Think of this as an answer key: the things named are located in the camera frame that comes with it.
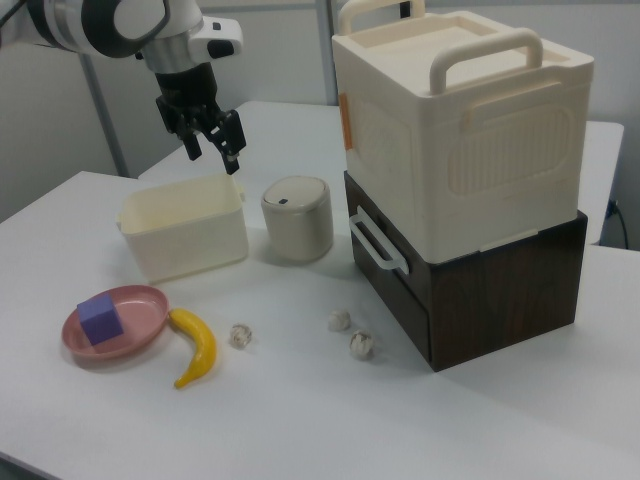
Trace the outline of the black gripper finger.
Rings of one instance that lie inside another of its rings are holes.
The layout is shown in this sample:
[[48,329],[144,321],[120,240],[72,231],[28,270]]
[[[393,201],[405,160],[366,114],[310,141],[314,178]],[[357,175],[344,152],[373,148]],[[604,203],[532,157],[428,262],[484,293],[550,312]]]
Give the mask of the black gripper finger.
[[198,122],[201,133],[220,153],[226,173],[235,174],[239,170],[239,154],[246,147],[239,113],[236,110],[205,111]]
[[188,158],[191,161],[195,161],[202,155],[202,151],[196,138],[196,134],[189,125],[187,117],[183,114],[180,114],[177,117],[175,133],[177,137],[182,141]]

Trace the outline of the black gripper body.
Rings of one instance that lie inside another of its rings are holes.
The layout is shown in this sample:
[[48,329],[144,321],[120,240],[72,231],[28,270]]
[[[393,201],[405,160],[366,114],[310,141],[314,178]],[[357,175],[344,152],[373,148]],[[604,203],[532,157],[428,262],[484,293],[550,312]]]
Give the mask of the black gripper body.
[[183,128],[193,119],[205,130],[217,127],[217,82],[210,63],[178,73],[156,73],[155,78],[161,92],[156,104],[168,131],[179,131],[181,118],[184,118]]

